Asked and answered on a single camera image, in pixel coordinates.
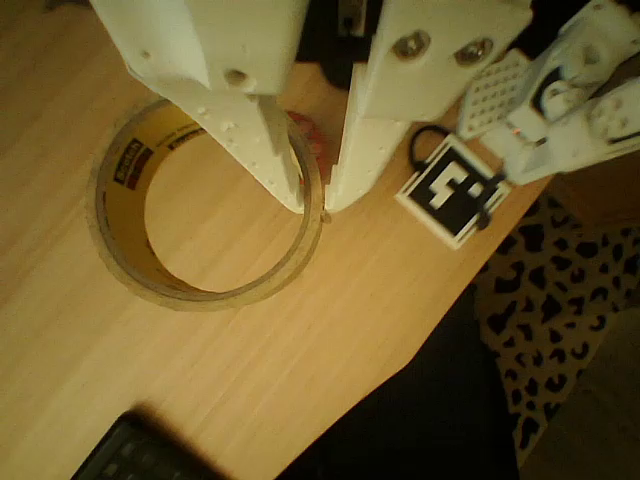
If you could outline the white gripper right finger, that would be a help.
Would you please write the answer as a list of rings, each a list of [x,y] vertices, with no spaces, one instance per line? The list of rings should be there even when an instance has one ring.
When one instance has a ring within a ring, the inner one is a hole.
[[[366,63],[352,70],[325,207],[374,186],[409,127],[441,118],[531,22],[527,1],[385,1]]]

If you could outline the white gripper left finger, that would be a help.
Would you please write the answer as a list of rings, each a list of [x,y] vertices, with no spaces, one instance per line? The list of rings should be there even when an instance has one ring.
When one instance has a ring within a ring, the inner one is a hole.
[[[223,146],[283,206],[303,210],[277,98],[305,1],[103,0],[92,4],[130,73]]]

